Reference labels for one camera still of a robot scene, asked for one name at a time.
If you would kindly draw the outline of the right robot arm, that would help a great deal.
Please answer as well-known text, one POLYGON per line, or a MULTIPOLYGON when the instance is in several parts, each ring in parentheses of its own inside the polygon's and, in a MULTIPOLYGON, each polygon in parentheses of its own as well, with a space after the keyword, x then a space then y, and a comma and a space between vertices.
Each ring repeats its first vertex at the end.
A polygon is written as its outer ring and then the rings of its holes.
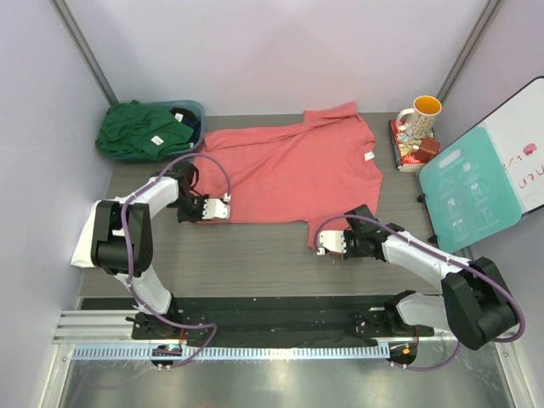
POLYGON ((490 259, 471 260, 440 251, 396 224, 379 223, 366 205, 344 217, 349 224, 344 256, 398 265, 441 290, 438 297, 400 294, 383 316, 391 334, 404 335, 416 325, 433 326, 478 350, 492 341, 514 341, 524 333, 523 312, 490 259))

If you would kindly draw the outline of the pink t-shirt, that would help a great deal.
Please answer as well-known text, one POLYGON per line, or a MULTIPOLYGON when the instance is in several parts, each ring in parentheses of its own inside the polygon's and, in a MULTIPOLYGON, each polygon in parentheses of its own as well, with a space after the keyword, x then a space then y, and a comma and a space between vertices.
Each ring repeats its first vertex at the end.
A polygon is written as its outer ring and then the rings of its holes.
POLYGON ((230 188, 231 223, 305 222, 311 247, 323 222, 343 230, 342 214, 362 205, 377 211, 383 174, 375 146, 354 102, 307 110, 289 126, 219 130, 194 160, 196 189, 220 197, 230 188))

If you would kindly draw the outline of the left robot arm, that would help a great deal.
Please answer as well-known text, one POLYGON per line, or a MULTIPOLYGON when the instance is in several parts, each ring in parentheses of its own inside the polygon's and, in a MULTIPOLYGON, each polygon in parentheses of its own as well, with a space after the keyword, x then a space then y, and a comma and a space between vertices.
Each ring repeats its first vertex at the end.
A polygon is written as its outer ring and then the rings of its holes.
POLYGON ((119 280, 136 302, 131 319, 136 339, 170 339, 188 329, 175 296, 152 266, 152 219, 162 210, 176 211, 180 223, 202 221, 210 197, 196 192, 199 170, 181 161, 153 175, 131 195, 98 202, 91 222, 90 260, 119 280))

